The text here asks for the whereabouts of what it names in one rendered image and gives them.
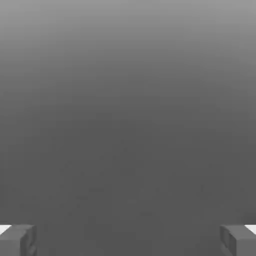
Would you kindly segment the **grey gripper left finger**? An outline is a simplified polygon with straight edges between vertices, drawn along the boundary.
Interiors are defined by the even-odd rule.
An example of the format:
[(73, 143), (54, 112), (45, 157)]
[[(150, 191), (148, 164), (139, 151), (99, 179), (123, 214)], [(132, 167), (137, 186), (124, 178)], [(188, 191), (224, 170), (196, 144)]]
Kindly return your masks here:
[(0, 256), (38, 256), (37, 226), (14, 224), (0, 234)]

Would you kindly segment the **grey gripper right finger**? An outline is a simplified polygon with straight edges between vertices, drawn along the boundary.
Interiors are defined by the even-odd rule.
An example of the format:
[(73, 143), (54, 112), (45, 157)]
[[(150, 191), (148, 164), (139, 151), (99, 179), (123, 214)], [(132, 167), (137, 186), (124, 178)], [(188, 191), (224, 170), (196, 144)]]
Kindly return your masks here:
[(223, 256), (256, 256), (256, 224), (221, 225)]

